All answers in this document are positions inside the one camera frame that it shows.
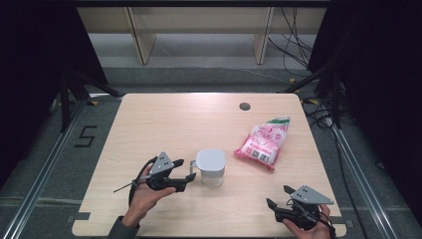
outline desk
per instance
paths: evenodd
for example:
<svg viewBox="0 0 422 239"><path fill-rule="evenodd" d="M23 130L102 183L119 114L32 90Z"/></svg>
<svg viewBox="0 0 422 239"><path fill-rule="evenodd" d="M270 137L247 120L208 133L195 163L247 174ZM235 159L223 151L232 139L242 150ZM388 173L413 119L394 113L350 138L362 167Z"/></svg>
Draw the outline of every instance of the desk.
<svg viewBox="0 0 422 239"><path fill-rule="evenodd" d="M251 108L242 111L240 103ZM274 117L291 117L275 171L239 158L249 131ZM172 178L189 173L189 161L204 148L226 154L223 185L204 186L200 173L184 192L163 198L141 221L139 236L154 237L286 237L292 236L266 203L286 205L284 185L306 184L335 202L300 101L293 94L128 94L124 96L76 220L77 236L104 236L127 210L129 187L143 165L165 151L170 159L185 159ZM341 216L337 204L331 216ZM334 224L337 236L345 225Z"/></svg>

